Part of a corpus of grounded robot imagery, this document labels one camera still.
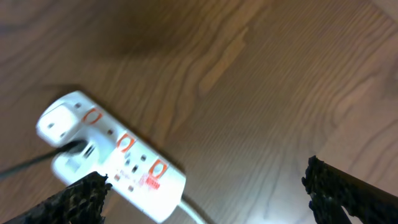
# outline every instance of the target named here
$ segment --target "white power strip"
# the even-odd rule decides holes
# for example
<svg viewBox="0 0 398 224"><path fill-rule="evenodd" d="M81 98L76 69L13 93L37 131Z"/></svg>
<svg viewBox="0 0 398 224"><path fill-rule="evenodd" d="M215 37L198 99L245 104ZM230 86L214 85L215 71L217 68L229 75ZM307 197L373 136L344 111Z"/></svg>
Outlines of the white power strip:
<svg viewBox="0 0 398 224"><path fill-rule="evenodd" d="M53 147L88 141L82 152L62 153L52 162L55 175L67 185L97 171L108 175L119 194L157 223L177 205L197 223L205 223L181 201L185 176L82 92L69 93L50 105L36 129Z"/></svg>

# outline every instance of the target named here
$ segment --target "white power cord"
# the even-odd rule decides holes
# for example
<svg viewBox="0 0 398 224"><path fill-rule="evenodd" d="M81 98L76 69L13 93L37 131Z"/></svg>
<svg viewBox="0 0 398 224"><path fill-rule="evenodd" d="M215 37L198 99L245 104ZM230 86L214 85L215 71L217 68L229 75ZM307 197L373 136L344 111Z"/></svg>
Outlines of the white power cord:
<svg viewBox="0 0 398 224"><path fill-rule="evenodd" d="M207 222L198 214L195 209L193 209L184 199L178 205L182 210L184 210L197 224L207 224Z"/></svg>

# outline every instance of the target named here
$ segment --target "plug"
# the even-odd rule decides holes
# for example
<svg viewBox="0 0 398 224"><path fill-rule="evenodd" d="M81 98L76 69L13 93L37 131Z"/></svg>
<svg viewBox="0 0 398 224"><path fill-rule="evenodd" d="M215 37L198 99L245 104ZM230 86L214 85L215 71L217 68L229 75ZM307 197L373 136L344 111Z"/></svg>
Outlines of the plug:
<svg viewBox="0 0 398 224"><path fill-rule="evenodd" d="M42 115L37 122L37 134L53 147L60 147L69 142L80 128L80 119L62 104Z"/></svg>

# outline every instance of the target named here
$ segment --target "black object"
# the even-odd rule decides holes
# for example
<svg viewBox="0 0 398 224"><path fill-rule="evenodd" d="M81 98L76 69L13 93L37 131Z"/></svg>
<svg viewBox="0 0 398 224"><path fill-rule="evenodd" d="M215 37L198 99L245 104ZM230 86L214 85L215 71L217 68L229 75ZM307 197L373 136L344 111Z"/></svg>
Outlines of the black object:
<svg viewBox="0 0 398 224"><path fill-rule="evenodd" d="M103 224L107 178L92 172L5 224Z"/></svg>
<svg viewBox="0 0 398 224"><path fill-rule="evenodd" d="M6 177L9 177L12 174L15 174L16 172L19 172L23 169L26 169L36 163L42 162L46 159L50 159L51 157L57 155L58 153L61 152L69 152L69 153L79 153L82 150L84 150L84 148L87 146L87 141L86 140L76 140L76 141L72 141L52 152L49 152L47 154L44 154L42 156L36 157L34 159L31 159L29 161L23 162L21 164L18 164L14 167L8 168L4 171L0 172L0 180L5 179Z"/></svg>
<svg viewBox="0 0 398 224"><path fill-rule="evenodd" d="M308 160L305 190L318 224L351 223L348 214L366 224L398 223L398 198L320 161Z"/></svg>

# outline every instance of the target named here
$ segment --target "wood grain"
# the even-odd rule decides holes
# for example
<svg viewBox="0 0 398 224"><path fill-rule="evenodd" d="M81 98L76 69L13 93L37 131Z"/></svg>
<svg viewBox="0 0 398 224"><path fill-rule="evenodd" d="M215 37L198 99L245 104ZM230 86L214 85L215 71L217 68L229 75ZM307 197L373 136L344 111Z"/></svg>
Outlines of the wood grain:
<svg viewBox="0 0 398 224"><path fill-rule="evenodd" d="M394 0L372 0L375 5L380 7L393 20L398 22L398 2Z"/></svg>
<svg viewBox="0 0 398 224"><path fill-rule="evenodd" d="M80 88L177 161L215 223L313 223L314 154L398 183L397 31L365 0L0 1L0 169L51 150L35 122ZM0 183L0 222L63 188L49 167ZM108 223L151 223L108 200Z"/></svg>

